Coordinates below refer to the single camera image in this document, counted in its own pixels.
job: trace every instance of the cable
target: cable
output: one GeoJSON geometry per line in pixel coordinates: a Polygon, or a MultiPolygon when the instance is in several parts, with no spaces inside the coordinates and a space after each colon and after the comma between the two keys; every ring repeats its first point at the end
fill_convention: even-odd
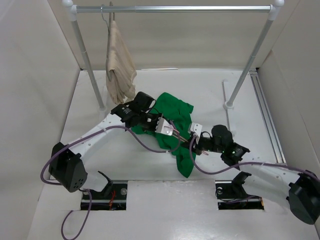
{"type": "MultiPolygon", "coordinates": [[[[174,124],[173,124],[172,121],[170,121],[170,124],[172,124],[172,126],[176,129],[176,127],[174,126],[174,124]]],[[[153,150],[153,149],[149,148],[148,146],[146,146],[146,145],[137,137],[137,135],[136,135],[131,129],[129,129],[129,128],[125,127],[125,126],[120,126],[120,125],[118,125],[118,126],[109,126],[109,127],[104,128],[104,129],[101,129],[101,130],[99,130],[99,131],[97,131],[97,132],[95,132],[95,133],[92,133],[92,134],[90,134],[90,135],[88,135],[88,136],[85,136],[85,137],[83,137],[83,138],[81,138],[81,139],[79,139],[79,140],[77,140],[77,141],[74,141],[73,143],[70,143],[70,144],[66,145],[65,147],[63,147],[62,149],[60,149],[59,151],[57,151],[57,152],[49,159],[49,161],[43,166],[43,168],[42,168],[42,170],[41,170],[41,173],[40,173],[41,181],[44,182],[45,184],[60,186],[60,185],[61,185],[60,183],[58,183],[58,182],[50,182],[50,181],[48,181],[48,180],[45,180],[45,178],[44,178],[44,173],[45,173],[47,167],[50,165],[50,163],[51,163],[55,158],[57,158],[61,153],[63,153],[63,152],[66,151],[67,149],[73,147],[74,145],[77,145],[77,144],[79,144],[79,143],[81,143],[81,142],[83,142],[83,141],[85,141],[85,140],[88,140],[88,139],[90,139],[90,138],[92,138],[92,137],[94,137],[94,136],[96,136],[96,135],[99,135],[99,134],[101,134],[101,133],[104,133],[105,131],[108,131],[108,130],[110,130],[110,129],[124,129],[124,130],[128,131],[128,132],[131,133],[131,135],[138,141],[138,143],[140,143],[145,149],[147,149],[147,150],[149,150],[149,151],[151,151],[151,152],[154,152],[154,153],[158,153],[158,154],[163,154],[163,153],[167,153],[167,152],[169,152],[169,153],[174,152],[174,151],[176,151],[176,150],[180,147],[180,143],[181,143],[180,134],[179,134],[179,133],[176,133],[176,134],[178,135],[179,142],[178,142],[177,146],[176,146],[174,149],[171,149],[171,150],[169,150],[169,151],[166,151],[166,150],[153,150]]]]}
{"type": "Polygon", "coordinates": [[[237,204],[237,203],[243,203],[244,201],[248,201],[249,199],[253,199],[255,196],[251,195],[248,196],[246,198],[242,198],[242,199],[234,199],[234,200],[229,200],[229,201],[225,201],[226,204],[237,204]]]}
{"type": "Polygon", "coordinates": [[[194,159],[194,157],[192,156],[192,146],[196,140],[196,137],[197,136],[193,136],[192,140],[191,140],[191,143],[189,145],[189,154],[190,154],[190,158],[193,162],[193,165],[195,166],[196,169],[198,169],[200,172],[204,173],[204,174],[207,174],[207,175],[216,175],[216,174],[221,174],[221,173],[224,173],[230,169],[233,169],[233,168],[238,168],[240,166],[243,166],[243,165],[263,165],[263,166],[267,166],[267,167],[275,167],[275,168],[284,168],[284,169],[288,169],[288,170],[291,170],[291,171],[294,171],[294,172],[299,172],[299,173],[303,173],[303,174],[306,174],[308,175],[310,178],[316,180],[317,182],[320,182],[320,179],[318,179],[315,175],[313,175],[312,173],[306,171],[306,170],[302,170],[300,168],[297,168],[297,167],[293,167],[293,166],[286,166],[286,165],[280,165],[280,164],[275,164],[275,163],[266,163],[266,162],[258,162],[258,161],[246,161],[246,162],[240,162],[238,164],[235,164],[235,165],[232,165],[232,166],[229,166],[225,169],[222,169],[222,170],[219,170],[219,171],[214,171],[214,172],[209,172],[209,171],[205,171],[205,170],[202,170],[197,164],[196,164],[196,161],[194,159]]]}
{"type": "MultiPolygon", "coordinates": [[[[173,133],[172,136],[175,137],[176,139],[178,139],[178,137],[175,135],[175,133],[173,133]]],[[[181,138],[181,141],[182,141],[182,142],[184,142],[184,143],[188,142],[188,140],[185,139],[184,137],[182,137],[181,135],[180,135],[180,138],[181,138]]],[[[208,154],[206,151],[202,151],[202,153],[203,153],[204,155],[206,155],[206,156],[209,156],[209,154],[208,154]]]]}
{"type": "Polygon", "coordinates": [[[127,101],[124,103],[124,105],[128,106],[129,104],[133,103],[134,101],[127,101]]]}
{"type": "Polygon", "coordinates": [[[87,222],[87,219],[88,219],[88,216],[89,216],[89,213],[90,213],[90,210],[91,210],[91,206],[92,206],[92,195],[91,195],[91,192],[90,192],[89,189],[86,189],[85,191],[88,193],[90,201],[89,201],[88,211],[86,212],[86,216],[85,216],[85,218],[84,218],[84,220],[83,220],[82,226],[81,226],[79,232],[77,233],[77,235],[76,235],[74,238],[71,238],[71,239],[66,238],[65,233],[64,233],[64,226],[65,226],[65,222],[66,222],[67,218],[68,218],[69,215],[73,212],[73,210],[71,210],[71,211],[65,216],[65,218],[64,218],[64,220],[63,220],[63,222],[62,222],[62,225],[61,225],[61,236],[62,236],[62,238],[63,238],[64,240],[75,240],[75,239],[77,239],[77,237],[79,237],[79,235],[81,234],[82,230],[83,230],[84,227],[85,227],[85,224],[86,224],[86,222],[87,222]]]}
{"type": "Polygon", "coordinates": [[[152,109],[156,110],[158,114],[160,113],[155,107],[153,107],[152,109]]]}
{"type": "Polygon", "coordinates": [[[228,202],[231,202],[231,201],[235,201],[235,200],[237,200],[236,198],[231,199],[231,200],[224,200],[224,199],[222,199],[222,198],[218,198],[218,197],[217,197],[217,199],[218,199],[218,200],[221,200],[222,202],[225,202],[225,203],[228,203],[228,202]]]}
{"type": "MultiPolygon", "coordinates": [[[[176,127],[175,127],[175,125],[174,125],[174,123],[173,123],[173,121],[170,121],[170,124],[172,124],[172,126],[174,127],[175,130],[177,130],[176,127]]],[[[166,151],[166,150],[161,150],[161,151],[160,151],[160,150],[153,150],[153,149],[149,148],[148,146],[146,146],[146,145],[137,137],[137,135],[136,135],[131,129],[129,129],[129,128],[125,127],[125,126],[120,126],[120,125],[118,125],[118,126],[109,126],[109,127],[104,128],[104,129],[101,129],[101,130],[99,130],[99,131],[97,131],[97,132],[95,132],[95,133],[92,133],[92,134],[90,134],[90,135],[88,135],[88,136],[86,136],[86,137],[83,137],[83,138],[81,138],[81,139],[79,139],[79,140],[77,140],[77,141],[74,141],[73,143],[66,145],[65,147],[63,147],[62,149],[60,149],[58,152],[56,152],[56,153],[49,159],[49,161],[43,166],[43,168],[42,168],[42,170],[41,170],[41,173],[40,173],[40,179],[41,179],[41,181],[44,182],[45,184],[49,184],[49,185],[57,185],[57,186],[61,185],[60,183],[57,183],[57,182],[50,182],[50,181],[45,180],[45,178],[44,178],[44,173],[45,173],[47,167],[50,165],[50,163],[51,163],[56,157],[58,157],[61,153],[63,153],[63,152],[66,151],[67,149],[71,148],[72,146],[74,146],[74,145],[76,145],[76,144],[79,144],[79,143],[81,143],[81,142],[83,142],[83,141],[85,141],[85,140],[87,140],[87,139],[90,139],[90,138],[92,138],[92,137],[94,137],[94,136],[96,136],[96,135],[99,135],[99,134],[101,134],[101,133],[103,133],[103,132],[105,132],[105,131],[108,131],[108,130],[110,130],[110,129],[124,129],[124,130],[128,131],[129,133],[131,133],[131,135],[132,135],[145,149],[147,149],[147,150],[149,150],[149,151],[151,151],[151,152],[154,152],[154,153],[167,153],[167,152],[171,153],[171,152],[174,152],[174,151],[176,151],[176,150],[180,147],[180,143],[181,143],[180,134],[179,134],[179,132],[177,132],[176,134],[177,134],[177,136],[178,136],[178,140],[179,140],[179,141],[178,141],[177,146],[176,146],[174,149],[171,149],[171,150],[169,150],[169,151],[166,151]]],[[[63,238],[64,240],[75,240],[75,239],[77,239],[77,238],[79,237],[79,235],[81,234],[82,230],[84,229],[84,226],[85,226],[85,224],[86,224],[86,222],[87,222],[87,219],[88,219],[88,216],[89,216],[91,207],[92,207],[92,195],[91,195],[91,192],[90,192],[89,189],[85,189],[85,191],[87,191],[88,194],[89,194],[89,206],[88,206],[88,210],[87,210],[86,216],[85,216],[85,218],[84,218],[83,224],[82,224],[79,232],[77,233],[77,235],[76,235],[74,238],[71,238],[71,239],[66,238],[66,236],[65,236],[65,234],[64,234],[64,225],[65,225],[65,222],[66,222],[67,218],[69,217],[69,215],[73,212],[73,210],[71,210],[71,211],[65,216],[65,218],[64,218],[64,220],[63,220],[63,222],[62,222],[62,225],[61,225],[61,236],[62,236],[62,238],[63,238]]]]}
{"type": "Polygon", "coordinates": [[[110,210],[111,210],[112,204],[114,203],[114,199],[115,199],[115,196],[116,196],[116,191],[113,190],[113,192],[111,194],[112,194],[112,197],[111,197],[111,199],[109,201],[110,210]]]}
{"type": "Polygon", "coordinates": [[[207,131],[203,131],[203,132],[200,134],[200,137],[201,137],[204,133],[209,134],[210,138],[212,138],[212,137],[211,137],[211,134],[210,134],[209,132],[207,132],[207,131]]]}
{"type": "Polygon", "coordinates": [[[154,100],[154,104],[153,104],[152,107],[150,107],[150,108],[146,111],[147,114],[155,107],[155,105],[156,105],[156,103],[157,103],[157,100],[155,100],[155,99],[153,99],[153,100],[154,100]]]}

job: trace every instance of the screw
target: screw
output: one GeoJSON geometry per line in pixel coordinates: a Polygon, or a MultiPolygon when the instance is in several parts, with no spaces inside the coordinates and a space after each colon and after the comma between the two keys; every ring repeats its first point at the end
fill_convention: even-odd
{"type": "Polygon", "coordinates": [[[224,192],[223,192],[223,189],[222,189],[222,187],[218,187],[217,189],[216,189],[216,194],[218,194],[218,195],[221,195],[221,194],[223,194],[224,192]]]}
{"type": "Polygon", "coordinates": [[[126,195],[127,194],[127,189],[126,188],[121,188],[120,193],[121,193],[121,195],[126,195]]]}

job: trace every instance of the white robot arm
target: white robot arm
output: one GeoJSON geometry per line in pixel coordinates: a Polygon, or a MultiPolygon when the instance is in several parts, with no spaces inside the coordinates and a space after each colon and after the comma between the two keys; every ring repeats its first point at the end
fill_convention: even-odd
{"type": "MultiPolygon", "coordinates": [[[[108,195],[112,181],[102,172],[87,173],[85,163],[104,144],[120,133],[131,131],[129,128],[133,126],[171,136],[175,129],[173,123],[169,123],[169,119],[165,119],[161,113],[149,113],[153,100],[147,94],[139,92],[132,102],[118,105],[102,122],[77,139],[78,142],[83,139],[84,141],[76,145],[70,144],[67,150],[55,157],[49,165],[49,172],[71,193],[90,189],[108,195]]],[[[214,126],[210,137],[203,137],[201,130],[200,124],[192,123],[190,133],[194,135],[195,143],[190,139],[181,147],[190,148],[198,155],[202,151],[221,153],[221,159],[228,166],[235,166],[239,170],[239,174],[232,181],[235,191],[246,196],[269,199],[290,208],[303,222],[315,223],[320,216],[320,181],[315,175],[310,177],[313,173],[298,173],[269,166],[269,163],[263,164],[261,158],[253,156],[249,149],[235,143],[231,132],[223,125],[214,126]],[[248,164],[257,160],[262,164],[248,164]]],[[[66,148],[66,145],[59,142],[54,146],[52,155],[63,148],[66,148]]]]}

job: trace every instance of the white enclosure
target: white enclosure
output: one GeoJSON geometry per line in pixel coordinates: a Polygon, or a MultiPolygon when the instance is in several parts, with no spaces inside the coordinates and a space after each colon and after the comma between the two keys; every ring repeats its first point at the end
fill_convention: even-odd
{"type": "MultiPolygon", "coordinates": [[[[270,0],[114,0],[117,6],[268,6],[270,0]]],[[[79,6],[108,5],[74,0],[79,6]]],[[[320,174],[319,32],[317,0],[287,0],[263,42],[235,99],[235,141],[267,162],[283,162],[320,174]],[[271,113],[277,134],[274,134],[271,113]],[[254,119],[249,124],[248,117],[254,119]]],[[[77,15],[98,91],[104,85],[108,30],[101,14],[77,15]]],[[[231,91],[264,26],[267,13],[116,13],[138,69],[137,90],[154,98],[168,92],[194,105],[191,117],[210,130],[228,125],[223,81],[231,91]]],[[[72,141],[99,122],[99,105],[75,34],[60,0],[0,1],[0,222],[1,239],[62,239],[69,210],[81,195],[43,185],[40,171],[59,141],[72,141]]],[[[151,136],[139,136],[158,148],[151,136]]],[[[197,157],[206,170],[226,165],[218,154],[197,157]]],[[[87,239],[319,239],[312,225],[265,200],[265,211],[220,211],[214,180],[196,169],[180,175],[169,154],[145,151],[128,134],[93,156],[88,169],[130,180],[127,211],[91,212],[78,240],[87,239]]],[[[85,211],[74,212],[64,231],[72,238],[85,211]]]]}

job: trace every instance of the white platform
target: white platform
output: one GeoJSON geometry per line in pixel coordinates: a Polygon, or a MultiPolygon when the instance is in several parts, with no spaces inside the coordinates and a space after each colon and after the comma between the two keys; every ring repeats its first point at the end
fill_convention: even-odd
{"type": "MultiPolygon", "coordinates": [[[[191,118],[203,124],[204,131],[213,125],[227,125],[223,109],[223,79],[234,86],[238,70],[138,71],[135,84],[157,98],[168,92],[194,105],[191,118]]],[[[105,72],[96,71],[99,86],[105,84],[105,72]]],[[[237,120],[235,141],[249,148],[266,162],[274,163],[265,125],[249,76],[235,100],[237,120]]],[[[68,143],[98,123],[98,104],[88,74],[81,72],[61,141],[68,143]]],[[[148,146],[158,148],[149,135],[139,136],[148,146]]],[[[217,171],[225,168],[219,154],[198,156],[198,164],[217,171]]],[[[230,180],[237,171],[206,176],[193,170],[189,179],[177,170],[170,154],[146,151],[129,133],[119,135],[86,165],[88,170],[103,171],[114,180],[130,181],[126,211],[94,211],[79,240],[316,240],[316,229],[295,218],[288,209],[268,200],[262,210],[218,210],[214,179],[230,180]]],[[[46,185],[41,193],[28,240],[61,239],[61,223],[69,210],[80,209],[81,193],[69,193],[63,187],[46,185]]],[[[80,229],[86,211],[72,213],[65,225],[68,238],[80,229]]]]}
{"type": "MultiPolygon", "coordinates": [[[[241,71],[181,69],[168,71],[138,71],[135,79],[136,91],[143,91],[155,99],[163,92],[194,106],[191,114],[193,122],[203,125],[203,131],[211,132],[214,125],[227,126],[227,115],[223,108],[223,79],[236,84],[241,71]]],[[[103,89],[105,72],[96,71],[98,84],[103,89]]],[[[257,157],[275,163],[273,149],[267,135],[263,118],[256,100],[254,88],[247,76],[235,100],[234,115],[237,122],[238,144],[249,148],[257,157]]],[[[88,74],[82,71],[79,76],[69,114],[65,123],[61,142],[66,144],[82,136],[99,122],[98,104],[93,93],[88,74]]],[[[148,146],[158,149],[157,141],[149,135],[139,136],[148,146]]],[[[198,164],[206,170],[227,167],[217,153],[196,157],[198,164]]],[[[113,142],[105,145],[86,164],[86,169],[103,171],[114,180],[185,180],[178,172],[176,159],[171,154],[156,154],[145,150],[129,133],[119,135],[113,142]]],[[[230,170],[215,179],[232,179],[238,173],[230,170]]],[[[194,170],[189,179],[212,178],[194,170]]]]}

